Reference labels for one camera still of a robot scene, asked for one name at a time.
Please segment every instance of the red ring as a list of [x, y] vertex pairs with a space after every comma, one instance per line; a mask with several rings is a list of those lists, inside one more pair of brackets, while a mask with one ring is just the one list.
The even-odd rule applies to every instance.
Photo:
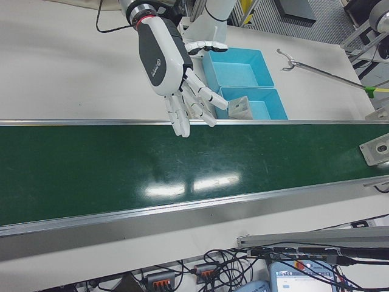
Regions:
[[144, 20], [145, 18], [154, 17], [154, 15], [146, 15], [139, 19], [138, 23], [136, 24], [136, 30], [138, 30], [138, 25]]

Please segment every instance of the metal frame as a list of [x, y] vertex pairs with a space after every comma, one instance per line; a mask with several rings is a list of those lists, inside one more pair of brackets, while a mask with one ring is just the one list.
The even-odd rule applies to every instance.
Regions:
[[318, 187], [344, 185], [344, 184], [352, 184], [352, 183], [361, 183], [364, 184], [364, 186], [367, 185], [373, 186], [379, 184], [380, 182], [385, 182], [388, 180], [389, 180], [389, 175], [385, 175], [385, 176], [378, 176], [375, 178], [354, 179], [351, 181], [331, 182], [327, 184], [297, 187], [293, 189], [273, 190], [270, 192], [229, 196], [227, 198], [199, 200], [199, 201], [191, 201], [186, 203], [177, 203], [173, 205], [148, 207], [148, 208], [125, 210], [119, 212], [109, 212], [109, 213], [102, 213], [102, 214], [93, 214], [93, 215], [67, 217], [67, 218], [51, 219], [51, 220], [44, 220], [44, 221], [28, 222], [28, 223], [11, 224], [11, 225], [0, 226], [0, 238], [11, 236], [11, 235], [28, 234], [28, 233], [39, 232], [39, 231], [71, 228], [71, 227], [85, 226], [90, 224], [109, 223], [109, 222], [123, 220], [123, 219], [162, 214], [168, 212], [179, 212], [185, 210], [202, 209], [202, 208], [220, 206], [223, 204], [247, 203], [251, 201], [265, 200], [269, 198], [276, 198], [276, 197], [286, 196], [286, 195], [296, 195]]
[[199, 17], [204, 10], [205, 3], [207, 3], [207, 0], [196, 0], [194, 2], [193, 10], [190, 15], [190, 22], [192, 23]]
[[373, 41], [368, 43], [367, 45], [364, 45], [361, 50], [355, 50], [348, 45], [354, 41], [359, 35], [364, 33], [368, 28], [370, 27], [369, 20], [366, 20], [360, 27], [356, 29], [355, 32], [353, 32], [347, 39], [345, 39], [341, 44], [340, 47], [347, 51], [350, 55], [353, 55], [349, 60], [350, 62], [355, 61], [358, 59], [360, 56], [362, 56], [365, 52], [367, 52], [370, 48], [374, 47], [376, 44], [378, 44], [380, 41], [382, 41], [384, 38], [386, 38], [389, 35], [389, 32], [382, 33], [379, 36], [375, 37]]
[[323, 245], [339, 245], [358, 248], [389, 248], [389, 226], [331, 229], [298, 233], [248, 235], [237, 239], [239, 248], [277, 244], [279, 247], [309, 246], [310, 243]]
[[[334, 125], [334, 124], [388, 124], [389, 121], [365, 120], [217, 120], [217, 125]], [[207, 125], [203, 120], [191, 119], [191, 125]], [[1, 126], [110, 126], [110, 125], [171, 125], [167, 120], [125, 120], [125, 119], [0, 119]]]

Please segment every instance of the robotic hand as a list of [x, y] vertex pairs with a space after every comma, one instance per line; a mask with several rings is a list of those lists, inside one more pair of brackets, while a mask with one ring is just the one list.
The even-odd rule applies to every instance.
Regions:
[[190, 124], [185, 106], [211, 127], [216, 119], [201, 98], [225, 110], [228, 102], [211, 91], [193, 72], [189, 56], [201, 49], [226, 51], [225, 44], [196, 41], [184, 44], [172, 20], [157, 15], [154, 1], [120, 0], [130, 25], [139, 35], [139, 55], [154, 92], [165, 97], [169, 119], [177, 136], [189, 137]]

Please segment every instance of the connector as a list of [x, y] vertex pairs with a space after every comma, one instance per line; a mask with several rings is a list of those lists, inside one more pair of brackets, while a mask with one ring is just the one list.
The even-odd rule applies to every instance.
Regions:
[[326, 258], [326, 262], [329, 265], [338, 265], [338, 266], [351, 266], [357, 263], [356, 260], [350, 257], [341, 257], [338, 255], [328, 255]]
[[214, 270], [216, 269], [216, 264], [211, 263], [202, 263], [200, 265], [194, 266], [194, 269], [196, 271], [196, 284], [203, 284], [204, 279], [208, 279]]
[[166, 271], [147, 275], [148, 292], [168, 292], [174, 290], [174, 272]]

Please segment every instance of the floor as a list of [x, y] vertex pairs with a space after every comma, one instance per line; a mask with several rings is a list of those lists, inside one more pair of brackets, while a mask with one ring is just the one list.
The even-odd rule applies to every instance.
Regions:
[[[353, 22], [339, 0], [308, 0], [308, 2], [317, 18], [312, 27], [303, 21], [282, 18], [274, 0], [262, 0], [255, 9], [251, 25], [247, 28], [329, 44], [340, 44], [354, 32]], [[233, 11], [234, 24], [238, 23], [241, 15], [243, 11], [238, 2]], [[362, 42], [358, 40], [350, 46], [359, 49]]]

